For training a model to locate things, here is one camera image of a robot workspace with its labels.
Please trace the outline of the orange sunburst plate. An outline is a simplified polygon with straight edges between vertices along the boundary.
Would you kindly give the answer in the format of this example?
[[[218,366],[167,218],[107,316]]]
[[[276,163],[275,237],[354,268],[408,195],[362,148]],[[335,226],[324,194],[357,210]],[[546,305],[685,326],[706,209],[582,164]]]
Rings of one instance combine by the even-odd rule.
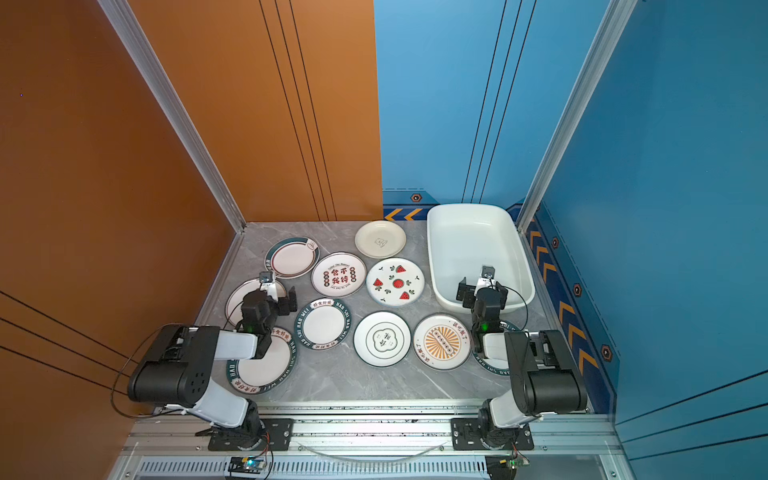
[[[412,341],[417,357],[435,370],[456,369],[471,354],[469,329],[459,319],[446,314],[424,318],[416,326]]]

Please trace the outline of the green lettered rim plate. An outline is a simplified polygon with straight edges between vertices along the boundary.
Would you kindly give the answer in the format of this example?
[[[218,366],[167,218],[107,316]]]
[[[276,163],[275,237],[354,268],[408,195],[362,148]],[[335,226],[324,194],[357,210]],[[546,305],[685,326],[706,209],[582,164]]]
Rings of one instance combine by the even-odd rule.
[[[351,312],[340,300],[321,298],[305,305],[294,322],[294,333],[306,348],[329,350],[339,345],[351,327]]]

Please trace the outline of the red chinese characters plate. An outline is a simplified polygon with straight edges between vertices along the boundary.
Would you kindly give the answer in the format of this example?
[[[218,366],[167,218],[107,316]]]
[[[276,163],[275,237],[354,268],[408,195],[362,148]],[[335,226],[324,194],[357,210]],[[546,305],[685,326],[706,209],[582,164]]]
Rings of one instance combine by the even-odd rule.
[[[325,297],[341,298],[355,293],[365,283],[367,267],[362,259],[348,252],[322,258],[313,268],[311,284]]]

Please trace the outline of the watermelon pattern plate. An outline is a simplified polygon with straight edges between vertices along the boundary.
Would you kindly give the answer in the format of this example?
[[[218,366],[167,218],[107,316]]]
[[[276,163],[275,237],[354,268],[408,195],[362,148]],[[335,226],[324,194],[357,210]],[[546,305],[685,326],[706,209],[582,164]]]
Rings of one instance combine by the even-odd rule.
[[[366,289],[378,303],[400,307],[416,301],[424,291],[426,278],[421,268],[405,258],[376,263],[366,277]]]

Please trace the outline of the green clover outline plate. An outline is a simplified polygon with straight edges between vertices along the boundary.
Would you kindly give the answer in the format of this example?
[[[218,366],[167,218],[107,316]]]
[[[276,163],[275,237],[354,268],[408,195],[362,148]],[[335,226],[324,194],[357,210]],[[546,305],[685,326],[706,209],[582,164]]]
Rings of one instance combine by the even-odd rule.
[[[399,315],[378,311],[364,317],[356,326],[353,345],[358,358],[369,366],[391,367],[408,354],[411,329]]]

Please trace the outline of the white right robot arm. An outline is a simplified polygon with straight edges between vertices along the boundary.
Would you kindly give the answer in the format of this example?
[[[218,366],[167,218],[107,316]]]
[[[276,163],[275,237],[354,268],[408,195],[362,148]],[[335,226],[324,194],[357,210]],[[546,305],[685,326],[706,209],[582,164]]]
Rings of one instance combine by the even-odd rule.
[[[499,363],[509,377],[509,389],[485,400],[478,412],[478,435],[490,449],[512,446],[545,413],[571,414],[588,404],[582,374],[560,331],[530,332],[500,319],[512,291],[485,273],[474,286],[461,280],[456,293],[471,312],[473,354]]]

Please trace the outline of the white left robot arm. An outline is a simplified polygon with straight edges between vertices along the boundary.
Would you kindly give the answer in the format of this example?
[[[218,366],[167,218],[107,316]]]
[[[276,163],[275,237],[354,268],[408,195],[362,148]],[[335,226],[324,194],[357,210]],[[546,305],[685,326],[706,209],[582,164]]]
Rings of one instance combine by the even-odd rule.
[[[265,450],[269,433],[250,395],[281,382],[295,364],[291,334],[276,326],[297,310],[296,291],[245,294],[233,331],[163,326],[131,374],[130,400],[189,414],[209,427],[196,433],[214,450]]]

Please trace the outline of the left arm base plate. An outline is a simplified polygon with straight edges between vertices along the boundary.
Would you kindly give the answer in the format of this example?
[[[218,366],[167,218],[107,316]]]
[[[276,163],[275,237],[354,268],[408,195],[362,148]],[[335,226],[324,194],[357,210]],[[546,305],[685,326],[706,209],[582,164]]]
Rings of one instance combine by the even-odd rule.
[[[233,430],[214,433],[207,446],[209,451],[243,452],[287,452],[294,429],[294,420],[290,418],[261,420],[256,434],[234,433]]]

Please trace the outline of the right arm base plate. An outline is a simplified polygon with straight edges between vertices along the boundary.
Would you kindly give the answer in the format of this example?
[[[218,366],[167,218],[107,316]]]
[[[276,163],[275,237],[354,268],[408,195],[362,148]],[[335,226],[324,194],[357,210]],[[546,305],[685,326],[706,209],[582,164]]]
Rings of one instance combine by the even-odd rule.
[[[535,448],[530,426],[483,430],[477,418],[453,418],[450,421],[454,450],[517,450]]]

